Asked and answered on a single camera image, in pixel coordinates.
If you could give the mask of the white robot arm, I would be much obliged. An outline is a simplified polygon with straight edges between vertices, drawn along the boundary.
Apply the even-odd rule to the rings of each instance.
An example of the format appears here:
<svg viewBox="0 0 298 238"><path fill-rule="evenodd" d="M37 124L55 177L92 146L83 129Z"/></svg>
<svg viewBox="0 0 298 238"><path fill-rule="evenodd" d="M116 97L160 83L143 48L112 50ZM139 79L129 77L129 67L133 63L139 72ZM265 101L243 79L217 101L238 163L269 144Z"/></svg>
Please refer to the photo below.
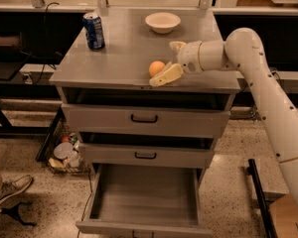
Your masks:
<svg viewBox="0 0 298 238"><path fill-rule="evenodd" d="M244 77L289 192L298 205L298 110L269 69L260 37L239 28L223 40L172 42L174 62L154 74L153 87L176 81L185 73L237 70Z"/></svg>

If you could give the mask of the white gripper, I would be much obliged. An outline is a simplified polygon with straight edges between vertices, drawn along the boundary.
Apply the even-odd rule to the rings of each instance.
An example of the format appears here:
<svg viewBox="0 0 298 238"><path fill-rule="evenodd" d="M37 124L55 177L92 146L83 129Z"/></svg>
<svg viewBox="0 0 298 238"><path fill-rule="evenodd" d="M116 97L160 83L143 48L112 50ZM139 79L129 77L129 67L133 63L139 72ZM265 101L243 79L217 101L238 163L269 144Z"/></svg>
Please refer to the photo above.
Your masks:
<svg viewBox="0 0 298 238"><path fill-rule="evenodd" d="M165 67L155 74L149 84L153 87L163 86L182 77L183 73L201 72L200 47L202 42L180 42L172 41L169 43L170 49L177 54L177 62L168 62Z"/></svg>

